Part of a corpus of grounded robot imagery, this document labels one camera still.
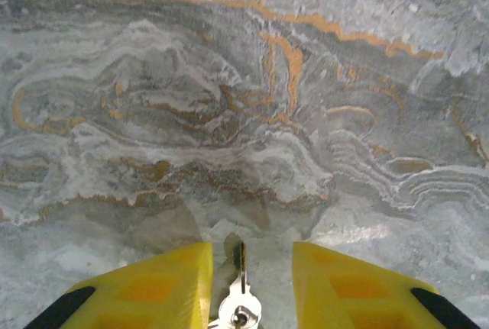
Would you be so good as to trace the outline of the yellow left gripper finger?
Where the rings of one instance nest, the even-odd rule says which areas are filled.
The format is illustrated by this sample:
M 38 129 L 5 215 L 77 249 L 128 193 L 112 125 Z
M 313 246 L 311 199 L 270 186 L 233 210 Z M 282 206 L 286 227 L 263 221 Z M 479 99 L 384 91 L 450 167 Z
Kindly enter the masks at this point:
M 212 245 L 189 244 L 75 284 L 27 326 L 206 328 L 212 275 Z

